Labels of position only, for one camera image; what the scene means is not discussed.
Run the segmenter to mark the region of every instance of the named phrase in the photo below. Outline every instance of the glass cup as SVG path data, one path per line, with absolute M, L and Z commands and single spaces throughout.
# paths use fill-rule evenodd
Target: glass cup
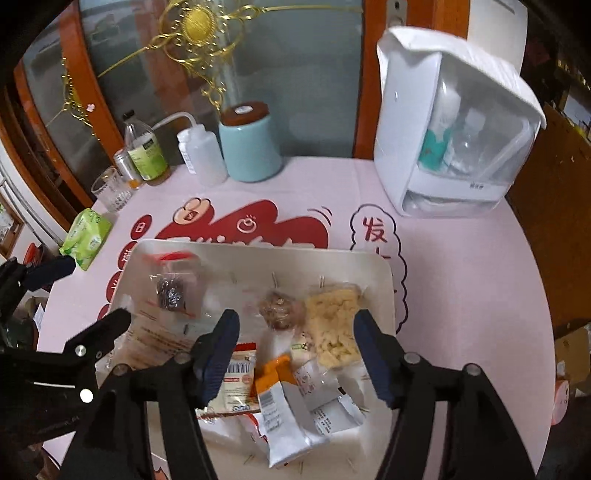
M 109 212 L 121 210 L 131 198 L 129 185 L 115 167 L 101 173 L 92 184 L 91 191 Z

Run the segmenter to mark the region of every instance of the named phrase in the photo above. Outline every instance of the round table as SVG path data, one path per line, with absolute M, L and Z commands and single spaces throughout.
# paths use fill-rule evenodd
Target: round table
M 392 267 L 402 347 L 443 367 L 479 364 L 538 469 L 553 408 L 553 334 L 534 257 L 504 200 L 482 218 L 403 218 L 373 162 L 346 158 L 291 158 L 273 179 L 228 180 L 207 191 L 194 178 L 179 167 L 162 185 L 134 194 L 88 271 L 54 285 L 39 350 L 61 352 L 106 313 L 142 238 L 370 250 Z M 70 438 L 46 446 L 61 459 Z M 436 478 L 435 464 L 427 470 L 426 478 Z

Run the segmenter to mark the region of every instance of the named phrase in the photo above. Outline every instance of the metal bolt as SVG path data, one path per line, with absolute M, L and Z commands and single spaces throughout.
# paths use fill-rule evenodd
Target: metal bolt
M 85 356 L 86 355 L 86 347 L 84 345 L 78 345 L 74 350 L 77 356 Z
M 466 365 L 466 372 L 468 373 L 468 375 L 471 375 L 473 377 L 477 377 L 478 375 L 480 375 L 482 373 L 482 369 L 476 364 L 467 364 Z
M 121 377 L 125 375 L 129 371 L 129 365 L 127 364 L 117 364 L 113 367 L 113 374 L 117 377 Z
M 409 352 L 404 354 L 404 361 L 411 365 L 416 365 L 421 361 L 421 356 L 415 352 Z
M 82 390 L 80 390 L 80 399 L 84 403 L 90 403 L 93 398 L 94 398 L 94 395 L 92 394 L 92 392 L 90 390 L 88 390 L 88 388 L 83 388 Z
M 191 355 L 187 352 L 179 352 L 174 356 L 174 361 L 180 365 L 186 364 L 191 361 Z

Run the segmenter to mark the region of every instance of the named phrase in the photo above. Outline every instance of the silver can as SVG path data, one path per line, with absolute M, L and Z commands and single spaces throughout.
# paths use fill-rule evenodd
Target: silver can
M 139 174 L 135 168 L 134 162 L 127 153 L 127 150 L 122 148 L 115 155 L 113 155 L 115 165 L 119 169 L 121 176 L 125 179 L 127 184 L 134 190 L 139 189 L 144 182 L 142 175 Z

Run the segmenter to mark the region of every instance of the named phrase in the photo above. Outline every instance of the light blue canister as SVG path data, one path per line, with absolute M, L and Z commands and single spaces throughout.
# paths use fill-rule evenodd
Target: light blue canister
M 234 180 L 266 180 L 281 170 L 283 160 L 265 103 L 242 103 L 224 110 L 219 135 L 228 175 Z

